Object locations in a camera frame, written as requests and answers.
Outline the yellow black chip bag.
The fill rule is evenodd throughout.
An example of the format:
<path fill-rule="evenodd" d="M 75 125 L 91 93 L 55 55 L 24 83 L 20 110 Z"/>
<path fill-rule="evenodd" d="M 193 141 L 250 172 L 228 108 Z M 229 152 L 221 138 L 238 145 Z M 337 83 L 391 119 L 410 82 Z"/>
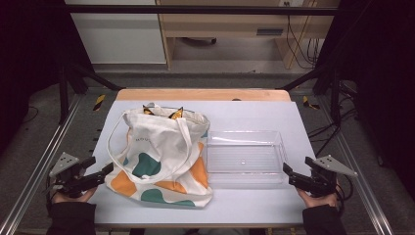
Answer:
<path fill-rule="evenodd" d="M 178 119 L 183 117 L 183 108 L 179 109 L 172 109 L 172 108 L 164 108 L 159 106 L 142 106 L 143 113 L 145 115 L 161 117 L 161 118 L 169 118 L 169 119 Z"/>

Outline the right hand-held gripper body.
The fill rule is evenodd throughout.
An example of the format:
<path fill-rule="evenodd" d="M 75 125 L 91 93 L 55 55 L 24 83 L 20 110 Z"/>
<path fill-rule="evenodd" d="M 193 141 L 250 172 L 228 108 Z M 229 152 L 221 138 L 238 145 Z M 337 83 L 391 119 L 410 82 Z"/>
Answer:
<path fill-rule="evenodd" d="M 305 191 L 314 196 L 322 197 L 337 191 L 337 174 L 357 177 L 358 173 L 342 164 L 331 155 L 315 159 L 317 169 L 310 169 L 310 182 Z"/>

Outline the light wooden desk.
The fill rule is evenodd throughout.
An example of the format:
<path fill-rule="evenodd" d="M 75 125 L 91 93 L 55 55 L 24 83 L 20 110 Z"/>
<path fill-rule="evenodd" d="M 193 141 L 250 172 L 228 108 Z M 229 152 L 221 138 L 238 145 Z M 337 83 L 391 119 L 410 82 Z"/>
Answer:
<path fill-rule="evenodd" d="M 159 6 L 246 6 L 336 8 L 340 0 L 155 0 Z M 172 58 L 172 40 L 180 37 L 253 37 L 275 41 L 284 66 L 289 69 L 304 54 L 307 39 L 323 40 L 331 16 L 160 14 L 161 31 Z"/>

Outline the black curtain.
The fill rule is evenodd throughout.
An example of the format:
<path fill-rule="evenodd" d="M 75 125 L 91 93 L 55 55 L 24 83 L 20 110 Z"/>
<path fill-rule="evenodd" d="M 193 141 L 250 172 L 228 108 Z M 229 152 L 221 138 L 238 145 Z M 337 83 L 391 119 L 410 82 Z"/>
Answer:
<path fill-rule="evenodd" d="M 337 69 L 357 85 L 357 107 L 384 160 L 415 200 L 415 0 L 340 0 L 318 63 L 341 38 Z"/>
<path fill-rule="evenodd" d="M 92 65 L 65 0 L 0 0 L 0 154 L 28 112 L 32 94 L 59 82 L 64 64 Z"/>

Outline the aluminium rail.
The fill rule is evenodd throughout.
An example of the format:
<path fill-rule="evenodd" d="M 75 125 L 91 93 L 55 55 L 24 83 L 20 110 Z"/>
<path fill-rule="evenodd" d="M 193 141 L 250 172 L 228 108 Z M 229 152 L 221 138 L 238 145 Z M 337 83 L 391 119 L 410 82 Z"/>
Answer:
<path fill-rule="evenodd" d="M 379 166 L 355 106 L 350 98 L 341 99 L 341 124 L 336 126 L 330 118 L 329 99 L 318 96 L 317 101 L 332 133 L 325 145 L 318 148 L 316 155 L 331 155 L 358 173 L 357 177 L 349 177 L 350 182 L 344 176 L 340 177 L 343 188 L 347 192 L 353 191 L 347 201 L 345 218 L 353 218 L 355 223 L 349 223 L 348 226 L 356 230 L 358 222 L 370 222 L 371 235 L 393 235 L 392 227 L 373 190 L 374 184 L 370 182 L 370 173 L 378 172 Z"/>
<path fill-rule="evenodd" d="M 33 168 L 29 178 L 24 182 L 24 187 L 17 197 L 14 198 L 11 195 L 11 189 L 7 191 L 6 195 L 0 195 L 1 199 L 14 198 L 16 200 L 11 210 L 0 222 L 0 235 L 14 235 L 17 231 L 26 210 L 43 182 L 43 178 L 48 175 L 49 167 L 65 138 L 82 99 L 83 97 L 81 95 L 74 95 L 72 97 L 68 112 L 60 123 L 55 123 L 54 133 L 45 142 L 42 142 L 40 138 L 45 135 L 46 125 L 38 125 L 40 128 L 39 135 L 31 138 L 30 141 L 35 144 L 36 147 L 41 147 L 41 145 L 43 145 L 43 147 L 42 152 L 40 153 L 27 152 L 25 154 L 25 159 L 33 162 Z"/>

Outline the white cabinet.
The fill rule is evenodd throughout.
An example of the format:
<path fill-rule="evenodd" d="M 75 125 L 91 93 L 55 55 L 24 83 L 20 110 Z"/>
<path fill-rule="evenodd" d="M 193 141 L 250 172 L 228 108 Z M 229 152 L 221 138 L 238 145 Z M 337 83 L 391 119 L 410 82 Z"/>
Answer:
<path fill-rule="evenodd" d="M 71 17 L 93 65 L 164 64 L 157 14 L 78 14 Z"/>

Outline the clear plastic bin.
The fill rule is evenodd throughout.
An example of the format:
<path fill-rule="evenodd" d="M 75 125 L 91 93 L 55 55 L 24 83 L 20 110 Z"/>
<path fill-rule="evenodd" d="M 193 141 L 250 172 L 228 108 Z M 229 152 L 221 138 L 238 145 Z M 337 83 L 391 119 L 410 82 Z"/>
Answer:
<path fill-rule="evenodd" d="M 287 178 L 279 131 L 211 131 L 205 159 L 212 188 L 272 189 Z"/>

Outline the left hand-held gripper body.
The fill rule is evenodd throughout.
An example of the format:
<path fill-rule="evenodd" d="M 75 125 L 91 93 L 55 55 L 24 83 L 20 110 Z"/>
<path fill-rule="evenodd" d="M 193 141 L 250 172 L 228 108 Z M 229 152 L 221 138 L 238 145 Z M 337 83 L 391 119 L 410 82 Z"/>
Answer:
<path fill-rule="evenodd" d="M 54 179 L 52 188 L 58 192 L 78 198 L 83 190 L 80 188 L 80 180 L 84 176 L 88 163 L 67 153 L 62 153 L 49 172 Z"/>

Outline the yellow black tape strip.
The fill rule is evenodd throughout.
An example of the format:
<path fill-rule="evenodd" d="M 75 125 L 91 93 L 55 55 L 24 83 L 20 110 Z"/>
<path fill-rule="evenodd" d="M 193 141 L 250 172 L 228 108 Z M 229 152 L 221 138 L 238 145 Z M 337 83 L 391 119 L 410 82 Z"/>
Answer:
<path fill-rule="evenodd" d="M 101 95 L 98 96 L 98 98 L 97 98 L 97 100 L 95 102 L 93 111 L 99 111 L 100 110 L 100 108 L 102 106 L 102 103 L 105 100 L 105 97 L 106 97 L 105 94 L 101 94 Z"/>
<path fill-rule="evenodd" d="M 306 96 L 302 97 L 302 103 L 303 103 L 304 107 L 307 107 L 307 108 L 310 108 L 310 109 L 313 109 L 313 110 L 320 110 L 320 106 L 310 104 L 309 101 L 308 101 L 308 98 Z"/>

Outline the person's left hand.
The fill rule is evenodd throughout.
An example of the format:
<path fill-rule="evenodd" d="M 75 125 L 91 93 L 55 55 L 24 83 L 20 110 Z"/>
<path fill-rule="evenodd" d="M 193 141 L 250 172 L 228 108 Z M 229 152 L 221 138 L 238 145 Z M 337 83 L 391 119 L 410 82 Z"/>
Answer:
<path fill-rule="evenodd" d="M 96 190 L 97 190 L 97 188 L 89 189 L 89 190 L 85 191 L 84 193 L 82 193 L 77 198 L 71 198 L 69 196 L 66 196 L 66 195 L 60 193 L 60 192 L 57 192 L 52 197 L 52 203 L 53 204 L 66 203 L 66 202 L 87 203 L 93 197 L 93 195 L 95 194 Z"/>

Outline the black horizontal frame bar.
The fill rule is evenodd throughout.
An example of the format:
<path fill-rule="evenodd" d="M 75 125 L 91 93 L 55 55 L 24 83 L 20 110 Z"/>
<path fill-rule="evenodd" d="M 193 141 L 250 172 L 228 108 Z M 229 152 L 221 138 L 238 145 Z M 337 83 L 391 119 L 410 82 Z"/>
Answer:
<path fill-rule="evenodd" d="M 335 16 L 336 8 L 245 6 L 66 5 L 70 13 Z"/>

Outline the white table mat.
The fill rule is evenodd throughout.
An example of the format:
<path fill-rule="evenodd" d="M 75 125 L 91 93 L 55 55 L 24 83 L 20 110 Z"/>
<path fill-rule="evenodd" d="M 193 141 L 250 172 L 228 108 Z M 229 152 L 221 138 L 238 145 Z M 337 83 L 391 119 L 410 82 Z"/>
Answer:
<path fill-rule="evenodd" d="M 290 101 L 169 101 L 202 113 L 210 131 L 279 131 L 286 151 L 285 163 L 307 174 L 304 163 L 312 156 L 297 105 Z M 106 186 L 93 197 L 96 223 L 106 227 L 278 227 L 299 224 L 303 204 L 286 178 L 278 188 L 212 188 L 212 200 L 203 208 L 138 202 Z"/>

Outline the white tote bag colourful blobs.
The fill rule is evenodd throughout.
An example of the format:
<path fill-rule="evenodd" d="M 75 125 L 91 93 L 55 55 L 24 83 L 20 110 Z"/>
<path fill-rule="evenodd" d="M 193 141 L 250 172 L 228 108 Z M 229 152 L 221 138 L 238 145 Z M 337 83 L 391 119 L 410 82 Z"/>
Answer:
<path fill-rule="evenodd" d="M 212 198 L 203 150 L 210 121 L 184 109 L 183 117 L 145 115 L 142 107 L 125 111 L 126 147 L 107 151 L 114 171 L 106 178 L 114 192 L 141 202 L 202 208 Z"/>

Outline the person's right hand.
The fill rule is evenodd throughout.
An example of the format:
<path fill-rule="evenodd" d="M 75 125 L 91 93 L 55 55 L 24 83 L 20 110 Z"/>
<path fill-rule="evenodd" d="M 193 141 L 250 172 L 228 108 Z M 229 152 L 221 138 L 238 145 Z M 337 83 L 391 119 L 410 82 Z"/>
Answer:
<path fill-rule="evenodd" d="M 320 207 L 328 205 L 330 207 L 336 207 L 337 206 L 337 195 L 336 194 L 330 194 L 323 197 L 314 198 L 308 195 L 305 191 L 301 189 L 297 189 L 297 192 L 299 196 L 302 198 L 302 200 L 305 203 L 305 206 L 307 208 L 314 208 L 314 207 Z"/>

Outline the black metal frame stand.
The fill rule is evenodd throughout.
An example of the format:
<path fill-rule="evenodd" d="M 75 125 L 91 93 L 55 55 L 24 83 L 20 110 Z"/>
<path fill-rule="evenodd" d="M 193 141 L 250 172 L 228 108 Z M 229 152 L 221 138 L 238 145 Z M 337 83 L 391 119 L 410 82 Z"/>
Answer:
<path fill-rule="evenodd" d="M 69 64 L 66 66 L 61 66 L 58 71 L 61 106 L 61 117 L 59 124 L 62 124 L 69 117 L 68 85 L 72 87 L 76 94 L 85 94 L 88 90 L 88 86 L 84 81 L 84 77 L 89 77 L 113 91 L 119 91 L 122 89 L 121 86 L 106 80 L 94 71 L 88 70 L 81 65 Z"/>
<path fill-rule="evenodd" d="M 295 87 L 316 78 L 312 91 L 315 95 L 323 95 L 328 89 L 331 89 L 330 98 L 330 118 L 336 126 L 341 124 L 340 114 L 340 74 L 334 65 L 325 63 L 312 71 L 302 75 L 300 78 L 282 86 L 278 90 L 290 91 Z"/>

